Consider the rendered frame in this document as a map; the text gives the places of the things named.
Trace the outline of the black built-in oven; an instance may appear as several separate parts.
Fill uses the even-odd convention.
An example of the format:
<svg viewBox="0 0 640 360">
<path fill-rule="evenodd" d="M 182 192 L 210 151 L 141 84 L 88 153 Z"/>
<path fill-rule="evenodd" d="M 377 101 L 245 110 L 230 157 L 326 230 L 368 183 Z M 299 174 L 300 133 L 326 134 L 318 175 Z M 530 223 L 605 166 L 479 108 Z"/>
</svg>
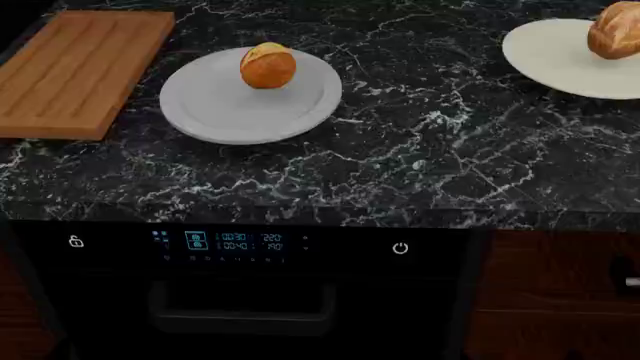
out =
<svg viewBox="0 0 640 360">
<path fill-rule="evenodd" d="M 55 360 L 462 360 L 474 230 L 0 221 Z"/>
</svg>

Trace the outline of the crusty brown bread loaf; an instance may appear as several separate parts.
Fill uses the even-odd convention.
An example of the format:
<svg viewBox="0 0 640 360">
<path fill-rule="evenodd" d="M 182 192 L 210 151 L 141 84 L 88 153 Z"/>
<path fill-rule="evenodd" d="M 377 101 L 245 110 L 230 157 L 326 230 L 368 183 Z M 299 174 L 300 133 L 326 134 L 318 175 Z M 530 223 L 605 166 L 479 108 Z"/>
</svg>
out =
<svg viewBox="0 0 640 360">
<path fill-rule="evenodd" d="M 605 8 L 589 28 L 587 45 L 608 60 L 640 53 L 640 2 L 616 2 Z"/>
</svg>

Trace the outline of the grey round plate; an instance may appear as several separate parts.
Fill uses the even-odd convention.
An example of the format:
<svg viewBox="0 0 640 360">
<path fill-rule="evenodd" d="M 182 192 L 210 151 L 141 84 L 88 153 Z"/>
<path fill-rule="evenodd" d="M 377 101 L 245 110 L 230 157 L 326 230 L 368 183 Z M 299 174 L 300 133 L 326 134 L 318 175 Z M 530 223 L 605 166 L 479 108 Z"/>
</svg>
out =
<svg viewBox="0 0 640 360">
<path fill-rule="evenodd" d="M 312 130 L 342 97 L 342 81 L 327 62 L 293 51 L 296 74 L 278 89 L 253 89 L 239 64 L 247 47 L 202 56 L 175 71 L 162 86 L 161 111 L 177 130 L 226 145 L 274 143 Z"/>
</svg>

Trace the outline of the cream white round plate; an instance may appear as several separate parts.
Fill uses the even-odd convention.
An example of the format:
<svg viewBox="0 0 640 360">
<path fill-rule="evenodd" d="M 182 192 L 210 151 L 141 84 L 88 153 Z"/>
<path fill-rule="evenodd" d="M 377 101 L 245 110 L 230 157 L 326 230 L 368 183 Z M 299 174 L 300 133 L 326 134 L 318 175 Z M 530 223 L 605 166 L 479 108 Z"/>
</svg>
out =
<svg viewBox="0 0 640 360">
<path fill-rule="evenodd" d="M 640 99 L 640 53 L 607 60 L 592 53 L 592 22 L 547 19 L 526 23 L 505 35 L 502 52 L 531 80 L 573 95 L 612 100 Z"/>
</svg>

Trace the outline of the dark wooden cabinet drawer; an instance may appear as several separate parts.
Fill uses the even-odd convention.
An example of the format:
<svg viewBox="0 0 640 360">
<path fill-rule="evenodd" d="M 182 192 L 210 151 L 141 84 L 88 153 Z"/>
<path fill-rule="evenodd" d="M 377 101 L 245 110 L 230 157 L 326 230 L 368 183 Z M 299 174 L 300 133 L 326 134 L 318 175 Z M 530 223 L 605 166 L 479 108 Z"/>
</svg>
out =
<svg viewBox="0 0 640 360">
<path fill-rule="evenodd" d="M 499 230 L 468 360 L 640 360 L 640 233 Z"/>
</svg>

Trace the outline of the round golden bread roll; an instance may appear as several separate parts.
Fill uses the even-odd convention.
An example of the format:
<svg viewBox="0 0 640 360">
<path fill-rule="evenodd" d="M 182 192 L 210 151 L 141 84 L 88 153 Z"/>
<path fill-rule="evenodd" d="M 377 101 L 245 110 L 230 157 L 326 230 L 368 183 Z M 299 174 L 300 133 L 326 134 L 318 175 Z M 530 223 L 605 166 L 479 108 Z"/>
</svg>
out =
<svg viewBox="0 0 640 360">
<path fill-rule="evenodd" d="M 242 80 L 254 89 L 277 89 L 289 83 L 297 70 L 292 50 L 265 42 L 251 48 L 239 65 Z"/>
</svg>

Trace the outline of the wooden cutting board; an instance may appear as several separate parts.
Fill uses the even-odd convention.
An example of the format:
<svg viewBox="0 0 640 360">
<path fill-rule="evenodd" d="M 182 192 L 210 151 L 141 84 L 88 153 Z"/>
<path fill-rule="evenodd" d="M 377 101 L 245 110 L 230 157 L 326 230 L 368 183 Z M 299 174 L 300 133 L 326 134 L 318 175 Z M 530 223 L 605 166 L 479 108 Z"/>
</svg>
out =
<svg viewBox="0 0 640 360">
<path fill-rule="evenodd" d="M 175 24 L 164 11 L 63 11 L 0 65 L 0 138 L 101 140 Z"/>
</svg>

